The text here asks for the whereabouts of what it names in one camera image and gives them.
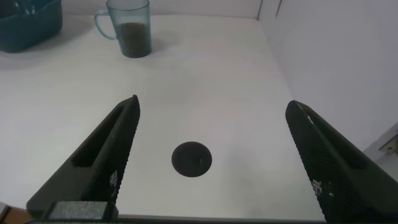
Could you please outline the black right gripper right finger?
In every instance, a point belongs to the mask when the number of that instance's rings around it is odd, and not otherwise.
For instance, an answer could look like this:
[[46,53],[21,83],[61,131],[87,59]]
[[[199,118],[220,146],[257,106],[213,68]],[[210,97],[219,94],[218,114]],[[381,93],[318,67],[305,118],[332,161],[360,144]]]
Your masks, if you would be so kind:
[[397,181],[309,106],[285,118],[328,223],[397,223]]

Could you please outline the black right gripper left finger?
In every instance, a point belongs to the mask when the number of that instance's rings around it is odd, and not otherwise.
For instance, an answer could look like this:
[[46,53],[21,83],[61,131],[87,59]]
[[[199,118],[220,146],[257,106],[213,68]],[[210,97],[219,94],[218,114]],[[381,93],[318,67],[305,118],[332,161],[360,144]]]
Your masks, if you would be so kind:
[[33,218],[58,201],[115,202],[140,118],[136,95],[120,102],[30,198]]

